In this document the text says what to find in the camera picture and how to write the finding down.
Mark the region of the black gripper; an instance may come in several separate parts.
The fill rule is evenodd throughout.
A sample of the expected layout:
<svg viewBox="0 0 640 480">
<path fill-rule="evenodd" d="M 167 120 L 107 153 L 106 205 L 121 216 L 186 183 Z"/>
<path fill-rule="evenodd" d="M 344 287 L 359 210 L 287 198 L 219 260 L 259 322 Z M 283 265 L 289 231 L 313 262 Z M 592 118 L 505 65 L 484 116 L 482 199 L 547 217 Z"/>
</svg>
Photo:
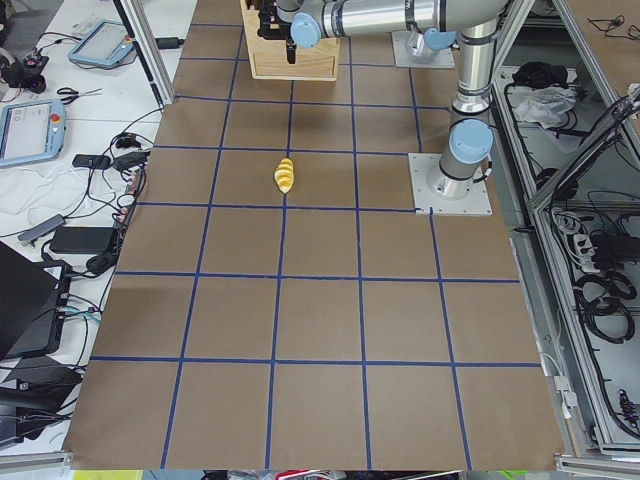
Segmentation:
<svg viewBox="0 0 640 480">
<path fill-rule="evenodd" d="M 289 64 L 296 63 L 296 44 L 290 34 L 290 23 L 282 20 L 277 13 L 274 0 L 263 1 L 258 11 L 259 27 L 257 35 L 264 40 L 286 41 L 286 58 Z"/>
</svg>

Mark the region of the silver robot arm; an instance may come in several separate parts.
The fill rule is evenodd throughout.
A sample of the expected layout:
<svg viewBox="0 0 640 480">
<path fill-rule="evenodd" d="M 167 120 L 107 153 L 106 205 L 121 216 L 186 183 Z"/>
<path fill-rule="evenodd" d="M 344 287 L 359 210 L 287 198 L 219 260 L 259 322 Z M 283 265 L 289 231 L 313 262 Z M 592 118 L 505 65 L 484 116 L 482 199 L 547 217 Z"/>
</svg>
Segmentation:
<svg viewBox="0 0 640 480">
<path fill-rule="evenodd" d="M 494 137 L 484 119 L 490 107 L 490 84 L 496 38 L 504 1 L 263 1 L 258 8 L 257 34 L 284 42 L 289 62 L 299 48 L 322 40 L 405 31 L 406 51 L 430 59 L 457 46 L 460 52 L 454 117 L 447 147 L 426 181 L 447 200 L 464 198 L 475 183 Z"/>
<path fill-rule="evenodd" d="M 430 28 L 424 32 L 412 31 L 408 40 L 408 49 L 412 55 L 428 56 L 449 48 L 456 40 L 457 31 L 439 31 Z"/>
</svg>

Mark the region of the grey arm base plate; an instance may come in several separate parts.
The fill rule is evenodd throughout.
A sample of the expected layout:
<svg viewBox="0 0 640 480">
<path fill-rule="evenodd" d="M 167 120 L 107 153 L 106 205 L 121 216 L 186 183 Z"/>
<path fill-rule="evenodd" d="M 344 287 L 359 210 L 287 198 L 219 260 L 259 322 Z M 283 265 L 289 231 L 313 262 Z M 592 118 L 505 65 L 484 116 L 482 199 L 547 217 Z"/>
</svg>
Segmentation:
<svg viewBox="0 0 640 480">
<path fill-rule="evenodd" d="M 409 173 L 415 213 L 441 216 L 491 216 L 492 208 L 478 166 L 468 180 L 453 180 L 440 169 L 440 154 L 409 153 Z"/>
</svg>

